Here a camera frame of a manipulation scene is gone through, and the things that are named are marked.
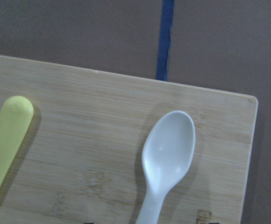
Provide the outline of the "white plastic spoon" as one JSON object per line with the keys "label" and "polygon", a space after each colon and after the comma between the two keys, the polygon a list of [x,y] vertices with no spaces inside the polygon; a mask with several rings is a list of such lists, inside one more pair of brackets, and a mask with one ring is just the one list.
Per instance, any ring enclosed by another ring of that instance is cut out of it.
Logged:
{"label": "white plastic spoon", "polygon": [[195,148],[195,126],[183,111],[164,115],[150,131],[142,150],[146,193],[138,224],[156,224],[167,194],[185,177]]}

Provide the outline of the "bamboo cutting board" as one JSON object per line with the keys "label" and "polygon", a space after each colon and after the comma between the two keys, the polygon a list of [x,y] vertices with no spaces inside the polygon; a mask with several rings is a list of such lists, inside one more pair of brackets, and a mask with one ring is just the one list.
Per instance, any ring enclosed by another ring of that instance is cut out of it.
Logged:
{"label": "bamboo cutting board", "polygon": [[240,223],[256,97],[0,56],[0,108],[17,95],[34,116],[0,189],[0,224],[133,224],[144,142],[175,110],[194,121],[195,152],[159,223]]}

